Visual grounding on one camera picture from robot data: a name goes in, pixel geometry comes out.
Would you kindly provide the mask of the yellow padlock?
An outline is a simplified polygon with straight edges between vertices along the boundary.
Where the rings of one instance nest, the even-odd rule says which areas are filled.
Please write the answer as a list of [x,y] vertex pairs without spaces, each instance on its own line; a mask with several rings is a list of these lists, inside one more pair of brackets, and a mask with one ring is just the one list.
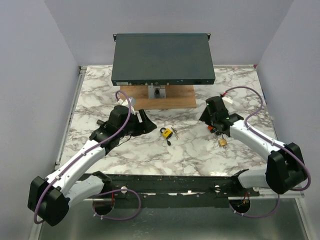
[[165,139],[169,139],[173,135],[173,131],[169,128],[162,127],[160,133]]

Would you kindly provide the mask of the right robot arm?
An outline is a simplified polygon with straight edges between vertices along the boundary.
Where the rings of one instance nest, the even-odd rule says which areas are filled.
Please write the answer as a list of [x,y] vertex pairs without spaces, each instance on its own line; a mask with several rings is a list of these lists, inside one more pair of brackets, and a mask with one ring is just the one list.
[[282,195],[294,190],[308,178],[301,149],[295,143],[285,144],[247,124],[237,113],[229,114],[220,96],[206,99],[199,120],[218,133],[234,138],[256,152],[266,166],[245,170],[230,183],[230,191],[241,196],[249,188],[266,188]]

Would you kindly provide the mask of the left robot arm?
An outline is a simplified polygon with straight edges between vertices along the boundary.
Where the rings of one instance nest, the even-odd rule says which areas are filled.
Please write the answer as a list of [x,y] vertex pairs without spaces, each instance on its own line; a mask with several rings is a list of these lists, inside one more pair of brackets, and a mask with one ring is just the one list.
[[107,197],[111,185],[103,173],[94,173],[83,181],[80,177],[113,150],[121,138],[141,136],[156,128],[144,110],[135,113],[130,106],[115,106],[108,120],[91,133],[84,146],[67,163],[45,178],[37,176],[33,179],[27,203],[34,213],[33,221],[55,226],[71,207],[88,197]]

